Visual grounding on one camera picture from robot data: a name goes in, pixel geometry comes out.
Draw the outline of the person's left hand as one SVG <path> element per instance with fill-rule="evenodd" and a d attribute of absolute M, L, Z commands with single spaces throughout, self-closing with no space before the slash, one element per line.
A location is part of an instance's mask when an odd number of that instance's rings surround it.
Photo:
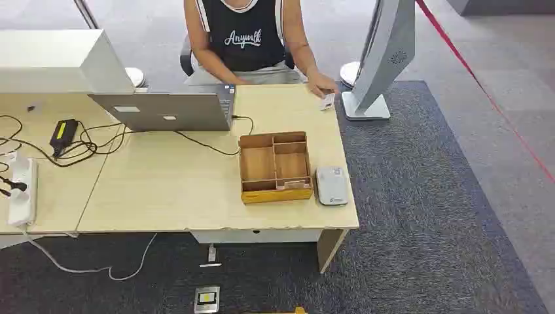
<path fill-rule="evenodd" d="M 320 99 L 325 99 L 330 94 L 338 93 L 338 85 L 330 77 L 318 70 L 306 74 L 308 89 Z"/>

